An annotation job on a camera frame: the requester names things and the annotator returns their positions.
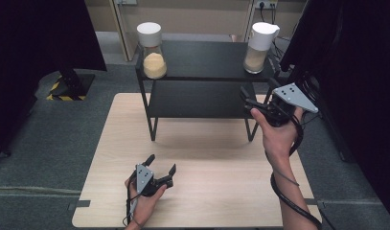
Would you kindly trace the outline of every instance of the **yellow and black hazard tape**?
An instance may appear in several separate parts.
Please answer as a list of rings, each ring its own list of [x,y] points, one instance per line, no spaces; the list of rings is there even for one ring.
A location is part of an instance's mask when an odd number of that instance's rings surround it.
[[[59,87],[67,88],[66,85],[62,85],[62,84],[65,83],[62,80],[62,76],[59,76],[59,78],[57,78],[57,81],[52,86],[51,91],[48,97],[46,97],[46,99],[57,100],[57,101],[83,101],[86,98],[86,95],[66,95],[66,93],[61,93],[61,94],[56,93]]]

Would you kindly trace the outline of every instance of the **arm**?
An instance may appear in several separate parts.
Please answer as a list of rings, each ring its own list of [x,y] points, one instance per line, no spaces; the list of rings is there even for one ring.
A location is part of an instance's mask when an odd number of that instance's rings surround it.
[[[130,188],[127,189],[131,190],[131,197],[135,197],[137,195],[137,191],[135,191],[132,183],[130,185]],[[164,194],[165,190],[167,190],[167,185],[163,185],[161,188],[159,188],[156,194],[154,194],[153,196],[138,197],[138,203],[134,210],[134,220],[131,220],[131,223],[126,227],[126,230],[140,230],[147,223],[150,216],[152,216],[157,201]]]
[[[302,113],[303,110],[298,107],[295,116],[300,120]],[[279,190],[300,208],[309,211],[299,187],[288,180],[296,181],[289,161],[289,151],[297,135],[294,124],[289,122],[281,127],[273,127],[258,109],[253,108],[251,114],[263,130],[266,156],[274,169],[274,177]],[[316,226],[307,218],[293,211],[282,200],[280,203],[284,229],[316,229]]]

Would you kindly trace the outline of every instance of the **wall socket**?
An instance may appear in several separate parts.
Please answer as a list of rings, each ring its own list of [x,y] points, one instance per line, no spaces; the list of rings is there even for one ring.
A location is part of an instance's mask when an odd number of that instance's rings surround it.
[[[258,0],[256,1],[255,8],[259,9],[261,2],[264,2],[263,10],[272,10],[278,7],[278,0]]]

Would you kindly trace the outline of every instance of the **light wood tabletop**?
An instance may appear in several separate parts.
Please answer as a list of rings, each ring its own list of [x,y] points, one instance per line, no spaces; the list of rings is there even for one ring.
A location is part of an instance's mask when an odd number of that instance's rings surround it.
[[[155,178],[173,164],[176,174],[146,227],[282,226],[260,129],[248,142],[241,119],[159,119],[152,142],[146,119],[140,94],[115,96],[80,195],[90,204],[77,207],[76,227],[123,227],[124,181],[151,154]],[[297,152],[291,165],[304,198],[313,198]],[[316,205],[309,208],[320,220]]]

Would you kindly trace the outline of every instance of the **container with white cap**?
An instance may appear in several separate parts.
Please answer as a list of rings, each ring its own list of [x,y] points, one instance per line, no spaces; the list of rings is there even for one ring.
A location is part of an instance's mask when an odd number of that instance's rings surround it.
[[[167,64],[162,55],[161,26],[145,22],[137,27],[138,40],[143,48],[144,73],[150,79],[160,79],[167,73]]]
[[[248,73],[258,74],[264,69],[264,60],[279,27],[265,22],[252,25],[243,66]]]

